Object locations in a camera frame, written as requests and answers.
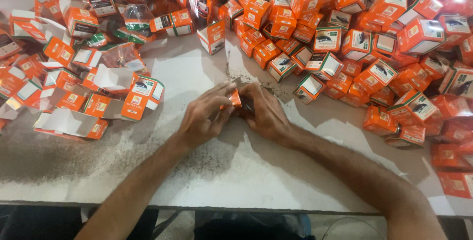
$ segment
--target hairy arm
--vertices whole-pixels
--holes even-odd
[[[239,111],[264,138],[305,153],[386,217],[392,240],[446,240],[426,197],[409,182],[369,158],[290,123],[273,95],[252,83],[240,94],[253,99],[254,113]]]
[[[231,104],[226,95],[235,87],[221,83],[191,102],[179,130],[127,176],[75,239],[126,239],[157,188],[180,160],[193,148],[220,134],[233,111],[233,107],[220,110],[220,106]],[[209,116],[214,113],[217,116],[210,121]]]

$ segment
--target table surface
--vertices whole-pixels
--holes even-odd
[[[22,9],[32,7],[20,0]],[[1,2],[0,9],[15,8]],[[473,216],[473,200],[445,196],[425,149],[401,151],[364,131],[365,109],[325,95],[305,105],[293,96],[302,79],[281,84],[226,31],[225,49],[208,55],[197,34],[163,36],[140,54],[166,87],[155,111],[139,122],[114,120],[101,140],[74,142],[32,130],[24,110],[0,137],[0,202],[100,203],[180,125],[186,106],[215,84],[259,81],[281,100],[291,122],[355,149],[417,186],[438,215]],[[217,138],[198,147],[171,173],[150,205],[375,213],[334,175],[305,155],[275,145],[231,118]]]

